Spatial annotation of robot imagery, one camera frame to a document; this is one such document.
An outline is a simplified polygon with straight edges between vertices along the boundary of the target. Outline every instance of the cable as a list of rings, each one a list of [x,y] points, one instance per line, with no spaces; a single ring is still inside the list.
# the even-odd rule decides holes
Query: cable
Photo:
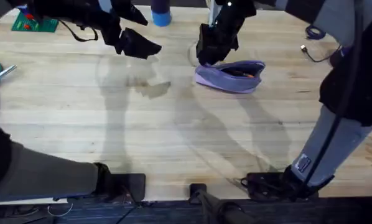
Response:
[[[340,106],[337,108],[337,112],[335,114],[335,119],[331,125],[330,131],[325,138],[323,146],[317,155],[315,162],[312,165],[307,177],[304,180],[304,183],[299,187],[299,189],[295,192],[295,194],[299,194],[301,191],[304,190],[305,186],[308,186],[309,181],[311,180],[313,174],[315,173],[317,167],[319,166],[323,156],[325,155],[331,140],[333,139],[338,126],[341,122],[342,116],[346,111],[346,108],[349,104],[349,98],[352,94],[353,86],[355,85],[355,80],[358,74],[358,67],[359,67],[359,59],[360,59],[360,51],[361,51],[361,39],[363,35],[363,15],[361,12],[361,0],[355,0],[355,44],[353,47],[353,55],[351,60],[351,68],[350,68],[350,76],[349,79],[346,81],[345,90],[343,91],[341,97]]]
[[[52,212],[50,212],[50,205],[48,205],[48,208],[47,208],[47,211],[48,211],[48,214],[53,216],[53,217],[63,217],[65,215],[67,215],[68,213],[70,213],[70,211],[73,209],[73,206],[74,206],[74,203],[72,203],[72,206],[67,210],[67,212],[61,214],[61,215],[55,215],[53,214]]]
[[[325,57],[325,58],[323,58],[323,59],[320,59],[320,60],[316,60],[316,59],[314,59],[312,56],[310,56],[310,54],[309,54],[309,52],[308,52],[308,48],[305,46],[305,45],[302,45],[302,46],[300,46],[300,50],[304,53],[304,54],[306,54],[313,62],[315,62],[315,63],[319,63],[319,62],[323,62],[323,61],[325,61],[325,60],[327,60],[327,59],[329,59],[333,54],[335,54],[335,52],[338,52],[339,50],[341,49],[341,45],[339,45],[338,46],[338,48],[332,53],[332,54],[330,54],[329,56],[327,56],[327,57]]]
[[[137,206],[135,206],[135,207],[133,207],[133,208],[131,208],[131,209],[129,209],[128,210],[128,212],[126,212],[117,222],[116,222],[116,224],[119,224],[119,223],[121,223],[131,212],[133,212],[135,209],[137,209],[138,207]]]

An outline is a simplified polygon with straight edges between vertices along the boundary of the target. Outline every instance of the green circuit board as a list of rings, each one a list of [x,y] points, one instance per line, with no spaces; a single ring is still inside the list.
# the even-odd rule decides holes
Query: green circuit board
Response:
[[[38,24],[36,21],[26,18],[25,15],[20,12],[12,26],[12,31],[55,32],[57,24],[58,20],[56,19],[44,19],[42,23]],[[30,29],[26,29],[24,27],[25,25],[29,25]]]

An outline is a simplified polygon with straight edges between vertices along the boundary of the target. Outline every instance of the purple pouch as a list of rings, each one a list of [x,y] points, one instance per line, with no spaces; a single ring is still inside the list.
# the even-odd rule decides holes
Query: purple pouch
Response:
[[[252,93],[261,82],[260,74],[264,68],[265,64],[257,60],[222,65],[200,65],[195,71],[195,81],[202,85],[232,93]]]

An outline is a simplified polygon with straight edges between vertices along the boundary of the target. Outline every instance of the butcher block tabletop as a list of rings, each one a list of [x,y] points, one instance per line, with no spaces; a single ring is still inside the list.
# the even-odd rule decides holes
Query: butcher block tabletop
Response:
[[[151,21],[150,7],[138,6]],[[191,183],[218,198],[248,198],[238,179],[283,171],[319,116],[319,87],[331,70],[319,59],[338,44],[305,38],[307,24],[280,11],[258,11],[225,62],[262,60],[253,94],[233,95],[193,80],[195,44],[208,9],[172,7],[172,23],[147,27],[123,19],[163,46],[147,60],[116,55],[97,42],[56,33],[11,32],[17,11],[0,20],[0,62],[17,70],[0,84],[0,127],[38,152],[102,162],[114,173],[144,173],[145,200],[185,200]],[[92,38],[89,29],[80,37]],[[372,195],[372,135],[337,170],[321,197]]]

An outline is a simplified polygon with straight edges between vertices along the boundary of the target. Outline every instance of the wooden table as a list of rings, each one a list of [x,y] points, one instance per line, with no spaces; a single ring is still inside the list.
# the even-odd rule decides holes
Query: wooden table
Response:
[[[138,8],[151,20],[149,7]],[[305,40],[307,24],[284,12],[259,11],[226,62],[264,61],[263,82],[252,95],[232,95],[193,82],[189,49],[208,9],[173,7],[164,28],[122,21],[163,45],[148,60],[116,55],[102,39],[79,43],[64,26],[54,34],[11,32],[16,14],[0,20],[0,62],[18,66],[1,82],[0,127],[39,152],[145,173],[146,200],[184,200],[196,182],[219,198],[247,198],[235,178],[283,170],[317,120],[319,86],[331,69],[300,45],[315,58],[338,47],[331,37]],[[372,138],[321,191],[363,195],[372,195]]]

